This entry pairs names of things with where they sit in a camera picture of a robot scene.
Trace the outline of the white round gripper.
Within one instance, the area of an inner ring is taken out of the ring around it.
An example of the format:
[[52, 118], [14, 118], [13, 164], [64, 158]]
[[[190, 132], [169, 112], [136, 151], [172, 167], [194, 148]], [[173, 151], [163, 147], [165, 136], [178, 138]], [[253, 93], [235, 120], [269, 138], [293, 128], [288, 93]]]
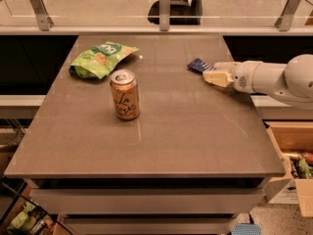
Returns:
[[217, 70], [205, 71], [203, 79], [219, 87], [227, 87], [233, 83], [236, 90], [252, 94], [254, 72], [259, 65], [261, 62], [256, 61], [217, 62], [213, 65]]

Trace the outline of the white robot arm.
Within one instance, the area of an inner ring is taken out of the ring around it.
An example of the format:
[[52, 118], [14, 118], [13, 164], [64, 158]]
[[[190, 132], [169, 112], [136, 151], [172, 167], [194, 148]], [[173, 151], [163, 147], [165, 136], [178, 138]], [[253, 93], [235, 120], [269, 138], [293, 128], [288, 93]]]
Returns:
[[261, 61], [220, 62], [206, 70], [203, 79], [219, 87], [260, 93], [300, 109], [313, 108], [313, 55], [303, 54], [287, 64]]

